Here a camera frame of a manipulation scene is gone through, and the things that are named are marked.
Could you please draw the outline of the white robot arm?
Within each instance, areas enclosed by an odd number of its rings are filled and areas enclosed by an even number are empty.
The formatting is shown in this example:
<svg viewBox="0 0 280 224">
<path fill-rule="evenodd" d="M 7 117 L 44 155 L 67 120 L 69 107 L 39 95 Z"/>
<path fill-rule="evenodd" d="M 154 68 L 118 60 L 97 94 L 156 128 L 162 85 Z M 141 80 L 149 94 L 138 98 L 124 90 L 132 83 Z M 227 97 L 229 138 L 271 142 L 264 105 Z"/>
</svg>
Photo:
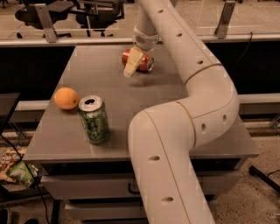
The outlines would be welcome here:
<svg viewBox="0 0 280 224">
<path fill-rule="evenodd" d="M 215 224 L 190 152 L 223 135 L 239 110 L 226 69 L 174 8 L 137 0 L 136 51 L 161 40 L 185 85 L 183 99 L 146 108 L 129 124 L 128 146 L 149 224 Z"/>
</svg>

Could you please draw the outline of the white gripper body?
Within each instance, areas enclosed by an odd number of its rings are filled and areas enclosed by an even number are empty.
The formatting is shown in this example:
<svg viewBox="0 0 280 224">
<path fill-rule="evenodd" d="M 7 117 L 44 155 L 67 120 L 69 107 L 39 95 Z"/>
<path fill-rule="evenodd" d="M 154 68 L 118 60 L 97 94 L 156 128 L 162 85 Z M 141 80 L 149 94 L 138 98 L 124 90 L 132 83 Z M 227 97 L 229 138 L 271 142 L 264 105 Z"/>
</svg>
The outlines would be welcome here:
<svg viewBox="0 0 280 224">
<path fill-rule="evenodd" d="M 159 34 L 146 34 L 140 31 L 136 26 L 133 29 L 132 41 L 135 46 L 143 52 L 151 51 L 155 48 L 159 40 Z"/>
</svg>

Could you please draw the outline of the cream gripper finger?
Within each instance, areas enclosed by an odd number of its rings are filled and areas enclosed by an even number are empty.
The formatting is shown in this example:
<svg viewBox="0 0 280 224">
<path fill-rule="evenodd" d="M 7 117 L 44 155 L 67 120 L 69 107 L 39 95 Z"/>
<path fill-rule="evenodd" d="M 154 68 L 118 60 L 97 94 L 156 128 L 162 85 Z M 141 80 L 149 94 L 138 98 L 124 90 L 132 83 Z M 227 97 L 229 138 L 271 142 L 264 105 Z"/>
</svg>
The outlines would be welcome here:
<svg viewBox="0 0 280 224">
<path fill-rule="evenodd" d="M 134 72 L 141 64 L 143 57 L 143 51 L 137 46 L 134 46 L 124 51 L 124 53 L 122 54 L 122 59 L 125 65 L 123 75 L 126 78 L 129 78 L 134 74 Z"/>
</svg>

